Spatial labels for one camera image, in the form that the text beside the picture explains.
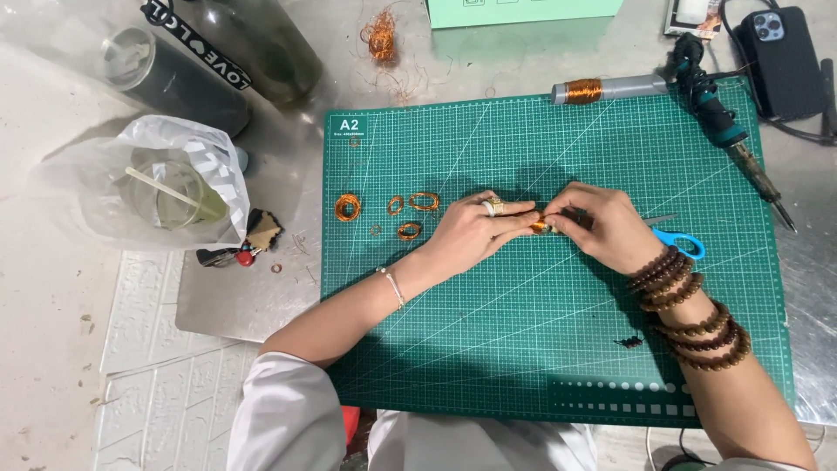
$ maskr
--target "black phone case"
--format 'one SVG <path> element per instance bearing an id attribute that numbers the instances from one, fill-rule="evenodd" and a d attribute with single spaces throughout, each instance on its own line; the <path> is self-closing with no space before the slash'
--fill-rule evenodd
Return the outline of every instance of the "black phone case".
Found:
<path id="1" fill-rule="evenodd" d="M 776 13 L 768 10 L 747 15 L 734 31 L 744 48 L 743 60 L 751 65 L 762 109 L 768 117 L 783 121 L 823 112 L 825 90 L 805 13 L 798 7 L 780 8 L 785 37 L 763 42 L 756 35 L 753 18 L 770 11 Z"/>

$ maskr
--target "hand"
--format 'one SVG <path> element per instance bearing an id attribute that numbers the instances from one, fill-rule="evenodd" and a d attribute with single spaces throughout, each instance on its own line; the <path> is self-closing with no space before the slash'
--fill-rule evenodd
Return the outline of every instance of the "hand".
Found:
<path id="1" fill-rule="evenodd" d="M 437 283 L 494 255 L 504 244 L 518 236 L 529 236 L 529 227 L 538 220 L 534 201 L 506 202 L 503 216 L 491 218 L 482 204 L 496 194 L 487 190 L 460 199 L 448 206 L 439 227 L 414 253 L 427 263 Z"/>
<path id="2" fill-rule="evenodd" d="M 578 208 L 593 217 L 584 229 L 560 213 Z M 544 222 L 560 230 L 584 253 L 623 275 L 633 275 L 665 253 L 624 191 L 572 182 L 543 211 Z"/>

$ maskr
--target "scissors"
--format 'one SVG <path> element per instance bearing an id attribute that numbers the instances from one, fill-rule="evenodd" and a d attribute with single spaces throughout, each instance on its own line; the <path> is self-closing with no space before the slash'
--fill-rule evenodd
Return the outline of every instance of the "scissors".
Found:
<path id="1" fill-rule="evenodd" d="M 642 220 L 647 225 L 654 225 L 664 220 L 674 219 L 675 217 L 677 217 L 677 213 L 656 218 L 643 218 Z M 651 228 L 651 232 L 654 232 L 654 235 L 657 236 L 657 239 L 660 239 L 660 241 L 666 244 L 667 246 L 676 246 L 677 239 L 686 239 L 687 241 L 691 242 L 695 245 L 696 253 L 692 254 L 687 251 L 683 251 L 683 253 L 686 254 L 686 256 L 691 257 L 695 260 L 700 260 L 706 255 L 706 248 L 704 248 L 703 244 L 691 234 L 685 234 L 683 232 L 664 232 L 662 230 L 654 229 L 653 227 Z"/>

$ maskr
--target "silver bracelet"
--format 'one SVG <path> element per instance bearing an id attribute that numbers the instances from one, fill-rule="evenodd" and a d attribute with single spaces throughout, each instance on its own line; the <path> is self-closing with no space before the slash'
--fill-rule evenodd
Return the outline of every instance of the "silver bracelet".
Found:
<path id="1" fill-rule="evenodd" d="M 392 273 L 387 273 L 387 269 L 384 268 L 384 267 L 378 267 L 375 271 L 376 272 L 381 272 L 381 273 L 383 273 L 384 275 L 387 276 L 387 279 L 389 280 L 389 284 L 393 285 L 393 290 L 395 291 L 395 296 L 398 297 L 398 309 L 403 308 L 404 307 L 404 296 L 401 296 L 401 290 L 399 290 L 398 285 L 395 284 L 395 280 L 393 279 L 393 274 Z"/>

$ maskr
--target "mint green box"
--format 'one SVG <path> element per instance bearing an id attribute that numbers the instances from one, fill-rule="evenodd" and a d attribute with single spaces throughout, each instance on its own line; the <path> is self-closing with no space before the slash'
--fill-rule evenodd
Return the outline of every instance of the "mint green box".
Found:
<path id="1" fill-rule="evenodd" d="M 431 28 L 612 17 L 622 0 L 425 0 Z"/>

